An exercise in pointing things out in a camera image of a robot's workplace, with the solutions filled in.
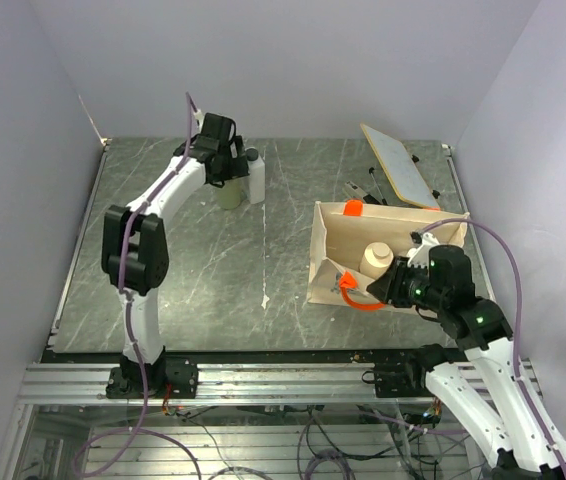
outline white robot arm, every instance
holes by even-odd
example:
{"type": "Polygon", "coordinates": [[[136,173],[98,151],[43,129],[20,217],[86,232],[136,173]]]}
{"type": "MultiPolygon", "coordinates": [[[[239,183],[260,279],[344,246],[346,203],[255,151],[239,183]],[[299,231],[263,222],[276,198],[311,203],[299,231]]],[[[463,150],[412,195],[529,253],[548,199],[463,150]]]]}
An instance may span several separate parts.
{"type": "MultiPolygon", "coordinates": [[[[136,211],[144,202],[147,202],[150,193],[155,191],[156,186],[170,175],[170,172],[174,171],[182,159],[181,156],[172,157],[169,166],[161,176],[145,193],[130,202],[127,209],[136,211]]],[[[205,164],[191,159],[179,174],[175,175],[151,202],[148,202],[149,207],[145,209],[144,215],[156,215],[163,220],[165,225],[170,225],[185,200],[203,185],[205,185],[205,164]]],[[[137,291],[118,294],[124,312],[130,296],[132,298],[132,329],[143,359],[149,364],[154,364],[163,352],[163,341],[159,333],[158,292],[158,288],[152,288],[145,295],[137,291]]],[[[136,361],[136,354],[127,334],[123,355],[129,360],[136,361]]]]}
{"type": "MultiPolygon", "coordinates": [[[[124,318],[131,326],[125,332],[121,381],[108,388],[110,398],[138,396],[143,391],[140,368],[146,371],[150,391],[160,391],[166,384],[165,348],[158,321],[158,288],[169,267],[166,226],[201,186],[223,187],[229,180],[247,177],[255,166],[263,173],[258,168],[262,162],[258,152],[244,149],[232,119],[211,113],[203,117],[200,111],[194,116],[200,131],[192,139],[187,158],[181,145],[165,171],[141,196],[125,207],[113,205],[105,214],[101,267],[110,283],[118,287],[124,318]],[[130,331],[134,332],[134,342],[130,331]],[[143,359],[142,367],[135,347],[143,359]]],[[[244,185],[249,190],[255,184],[264,188],[262,181],[244,185]]],[[[251,201],[264,198],[264,192],[246,193],[251,201]]]]}
{"type": "Polygon", "coordinates": [[[419,240],[420,246],[407,257],[396,257],[368,292],[386,304],[436,313],[436,318],[427,319],[456,341],[484,380],[496,410],[440,345],[420,349],[412,381],[436,395],[459,419],[493,467],[493,478],[566,478],[566,440],[520,359],[519,368],[513,364],[512,329],[503,312],[493,301],[475,295],[471,263],[460,247],[439,245],[430,233],[419,240]]]}

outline orange handle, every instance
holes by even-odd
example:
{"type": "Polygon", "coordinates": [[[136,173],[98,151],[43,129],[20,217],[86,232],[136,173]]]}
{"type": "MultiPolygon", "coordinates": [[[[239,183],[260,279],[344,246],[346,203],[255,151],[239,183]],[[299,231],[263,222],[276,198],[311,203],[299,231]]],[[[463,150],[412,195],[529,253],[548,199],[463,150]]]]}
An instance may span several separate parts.
{"type": "Polygon", "coordinates": [[[349,295],[347,294],[347,288],[344,287],[341,287],[341,296],[343,297],[343,300],[345,300],[345,303],[347,303],[350,307],[354,307],[365,312],[373,312],[387,306],[381,302],[372,304],[355,302],[349,297],[349,295]]]}

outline black bracket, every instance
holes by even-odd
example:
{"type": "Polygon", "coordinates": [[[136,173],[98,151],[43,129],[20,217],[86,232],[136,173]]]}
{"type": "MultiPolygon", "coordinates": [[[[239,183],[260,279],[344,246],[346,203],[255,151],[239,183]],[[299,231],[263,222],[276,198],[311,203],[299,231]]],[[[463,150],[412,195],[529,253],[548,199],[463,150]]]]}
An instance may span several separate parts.
{"type": "Polygon", "coordinates": [[[540,470],[540,473],[523,470],[519,468],[511,451],[499,450],[496,467],[490,473],[494,480],[559,480],[565,478],[560,466],[550,468],[546,464],[541,465],[540,470]]]}
{"type": "MultiPolygon", "coordinates": [[[[110,399],[143,398],[143,382],[139,365],[121,356],[121,366],[110,371],[105,395],[110,399]]],[[[170,398],[196,398],[199,371],[196,364],[185,357],[167,357],[165,349],[153,364],[144,365],[150,397],[163,398],[167,386],[170,398]]]]}
{"type": "Polygon", "coordinates": [[[432,394],[425,387],[425,374],[441,363],[463,361],[467,357],[455,348],[427,345],[375,364],[363,374],[362,380],[374,384],[376,398],[429,397],[432,394]]]}
{"type": "MultiPolygon", "coordinates": [[[[117,205],[112,205],[105,212],[101,269],[115,286],[119,281],[125,226],[131,215],[129,208],[117,205]]],[[[138,215],[131,233],[139,235],[138,241],[130,241],[129,244],[125,259],[125,287],[147,295],[150,289],[163,283],[170,264],[163,220],[154,214],[138,215]]]]}

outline white bottle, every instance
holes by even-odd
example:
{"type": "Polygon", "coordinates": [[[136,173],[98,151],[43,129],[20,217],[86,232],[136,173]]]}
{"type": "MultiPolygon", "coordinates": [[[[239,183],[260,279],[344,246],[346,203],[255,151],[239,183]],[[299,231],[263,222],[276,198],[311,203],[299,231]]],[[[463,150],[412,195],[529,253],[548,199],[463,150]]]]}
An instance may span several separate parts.
{"type": "Polygon", "coordinates": [[[243,190],[251,204],[265,200],[265,162],[256,148],[248,148],[247,167],[250,174],[243,178],[243,190]]]}
{"type": "Polygon", "coordinates": [[[377,280],[385,273],[394,259],[394,252],[383,242],[370,243],[365,248],[359,272],[363,275],[377,280]]]}

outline gray marble tabletop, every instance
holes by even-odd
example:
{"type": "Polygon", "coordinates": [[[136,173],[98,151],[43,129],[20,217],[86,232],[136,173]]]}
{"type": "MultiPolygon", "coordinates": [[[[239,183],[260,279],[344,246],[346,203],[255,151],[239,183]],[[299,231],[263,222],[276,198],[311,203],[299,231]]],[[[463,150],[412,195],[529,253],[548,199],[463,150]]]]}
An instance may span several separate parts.
{"type": "MultiPolygon", "coordinates": [[[[103,214],[141,194],[167,166],[173,138],[114,139],[95,186],[76,267],[57,322],[56,352],[118,352],[122,312],[101,271],[103,214]]],[[[375,196],[368,168],[379,164],[365,139],[248,139],[266,165],[266,200],[221,210],[213,187],[190,197],[167,226],[170,270],[159,294],[160,328],[170,351],[410,348],[448,344],[441,329],[416,315],[361,312],[306,302],[316,200],[344,201],[353,181],[375,196]],[[269,297],[263,306],[264,293],[269,297]]],[[[405,142],[443,210],[463,213],[440,142],[405,142]]],[[[382,170],[377,179],[403,205],[382,170]]],[[[470,235],[466,252],[477,292],[487,294],[470,235]]]]}

